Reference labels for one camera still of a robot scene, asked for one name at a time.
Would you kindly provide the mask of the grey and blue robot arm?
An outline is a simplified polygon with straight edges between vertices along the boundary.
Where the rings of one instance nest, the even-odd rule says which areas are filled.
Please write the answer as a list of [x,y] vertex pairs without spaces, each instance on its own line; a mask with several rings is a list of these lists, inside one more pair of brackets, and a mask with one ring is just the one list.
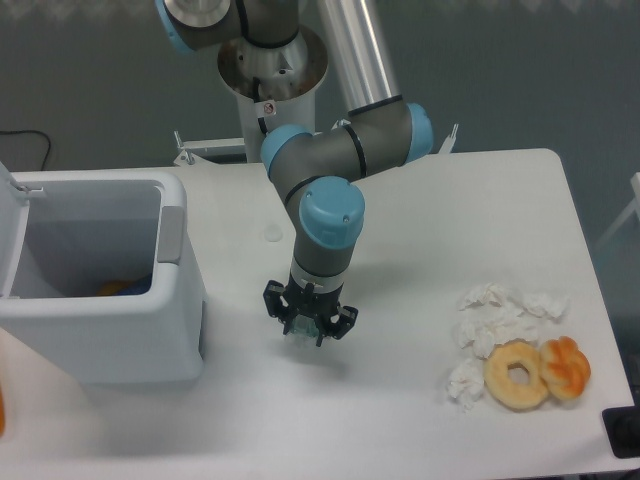
[[160,1],[174,47],[219,49],[219,74],[238,101],[247,157],[261,162],[294,226],[286,283],[266,309],[285,334],[341,339],[356,308],[341,303],[364,225],[359,180],[426,155],[433,130],[404,100],[371,1],[322,1],[325,32],[296,1]]

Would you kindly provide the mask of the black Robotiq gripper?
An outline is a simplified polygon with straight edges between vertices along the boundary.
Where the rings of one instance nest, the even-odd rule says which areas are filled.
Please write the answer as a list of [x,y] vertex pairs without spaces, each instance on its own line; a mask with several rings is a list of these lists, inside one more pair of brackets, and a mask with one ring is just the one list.
[[270,317],[283,326],[283,334],[291,331],[298,315],[312,318],[318,330],[316,346],[321,347],[325,338],[342,339],[354,326],[358,309],[340,306],[342,286],[329,293],[316,293],[310,285],[302,288],[291,282],[287,287],[270,280],[263,292],[263,299]]

